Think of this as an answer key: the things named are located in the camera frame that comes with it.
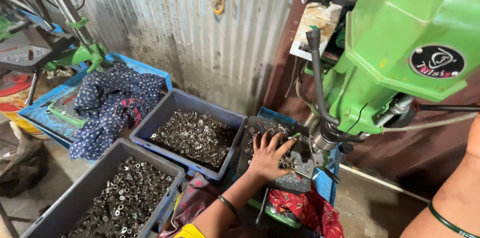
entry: black circular badge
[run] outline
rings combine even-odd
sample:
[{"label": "black circular badge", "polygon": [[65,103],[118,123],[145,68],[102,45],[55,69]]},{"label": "black circular badge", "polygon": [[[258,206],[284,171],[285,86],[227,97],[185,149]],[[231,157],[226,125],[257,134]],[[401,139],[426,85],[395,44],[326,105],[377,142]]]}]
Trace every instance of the black circular badge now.
[{"label": "black circular badge", "polygon": [[464,57],[455,49],[442,45],[417,47],[410,55],[410,67],[431,78],[452,78],[465,68]]}]

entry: yellow sleeve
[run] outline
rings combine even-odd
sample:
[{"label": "yellow sleeve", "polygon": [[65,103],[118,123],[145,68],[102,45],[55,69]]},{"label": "yellow sleeve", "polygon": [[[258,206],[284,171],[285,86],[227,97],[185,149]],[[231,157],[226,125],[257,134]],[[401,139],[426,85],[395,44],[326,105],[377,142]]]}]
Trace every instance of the yellow sleeve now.
[{"label": "yellow sleeve", "polygon": [[205,236],[192,224],[183,226],[174,238],[205,238]]}]

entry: hand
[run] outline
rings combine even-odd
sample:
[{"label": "hand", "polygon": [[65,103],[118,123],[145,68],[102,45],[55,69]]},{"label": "hand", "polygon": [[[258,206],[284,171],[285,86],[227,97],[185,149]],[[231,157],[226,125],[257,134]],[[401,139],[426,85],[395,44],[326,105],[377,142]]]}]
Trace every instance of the hand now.
[{"label": "hand", "polygon": [[473,120],[473,124],[470,127],[466,152],[480,159],[480,116]]},{"label": "hand", "polygon": [[279,140],[284,136],[286,136],[285,133],[277,133],[270,143],[268,143],[267,131],[261,138],[261,143],[259,143],[260,137],[256,134],[253,138],[253,158],[251,159],[247,173],[256,176],[257,179],[264,183],[293,173],[294,170],[292,169],[279,168],[279,161],[282,155],[297,142],[297,139],[291,139],[277,149]]}]

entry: bangle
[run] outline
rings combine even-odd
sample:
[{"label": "bangle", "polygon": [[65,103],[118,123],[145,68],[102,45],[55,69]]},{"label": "bangle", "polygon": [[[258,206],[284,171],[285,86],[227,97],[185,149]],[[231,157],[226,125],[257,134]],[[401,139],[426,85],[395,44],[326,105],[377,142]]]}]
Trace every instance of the bangle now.
[{"label": "bangle", "polygon": [[222,195],[219,195],[218,196],[218,199],[223,202],[229,209],[230,211],[232,211],[232,213],[236,216],[238,216],[238,212],[237,212],[237,208],[235,208],[235,206],[233,206],[233,204],[231,204],[231,202],[229,202],[227,199],[225,199]]},{"label": "bangle", "polygon": [[442,217],[434,208],[434,205],[432,202],[428,204],[428,209],[430,210],[430,213],[438,220],[440,221],[443,225],[445,225],[447,228],[453,230],[454,232],[458,233],[459,235],[467,238],[480,238],[480,236],[473,235],[469,232],[464,231],[463,229],[460,229],[459,227],[453,225],[450,223],[448,220],[446,220],[444,217]]}]

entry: gray plastic crate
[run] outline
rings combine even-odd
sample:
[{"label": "gray plastic crate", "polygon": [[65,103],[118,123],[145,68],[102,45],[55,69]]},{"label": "gray plastic crate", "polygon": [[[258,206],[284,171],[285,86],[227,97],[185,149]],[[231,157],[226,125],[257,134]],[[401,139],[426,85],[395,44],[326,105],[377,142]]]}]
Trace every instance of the gray plastic crate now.
[{"label": "gray plastic crate", "polygon": [[93,199],[105,189],[107,181],[118,173],[119,162],[130,156],[147,161],[155,169],[175,178],[138,235],[138,238],[145,238],[153,224],[160,221],[162,215],[167,212],[166,206],[171,202],[171,198],[178,196],[180,193],[179,186],[185,178],[185,170],[123,138],[113,143],[96,161],[95,165],[84,173],[49,210],[33,223],[21,238],[60,238],[72,230],[93,205]]},{"label": "gray plastic crate", "polygon": [[[195,111],[199,114],[206,114],[211,116],[214,120],[222,122],[228,125],[232,129],[237,131],[237,135],[233,140],[229,152],[225,157],[225,161],[222,164],[219,172],[215,172],[206,167],[200,166],[191,160],[188,160],[174,152],[164,149],[150,142],[150,137],[155,133],[159,127],[165,125],[172,117],[173,113],[177,110],[182,111]],[[165,97],[155,106],[140,125],[130,134],[130,139],[141,146],[151,149],[161,155],[165,155],[168,158],[176,160],[182,164],[187,165],[189,168],[197,170],[207,177],[215,180],[222,179],[227,166],[235,152],[235,147],[240,140],[245,124],[247,123],[247,116],[233,112],[224,107],[218,106],[207,100],[203,100],[192,94],[188,94],[179,89],[170,90]]]}]

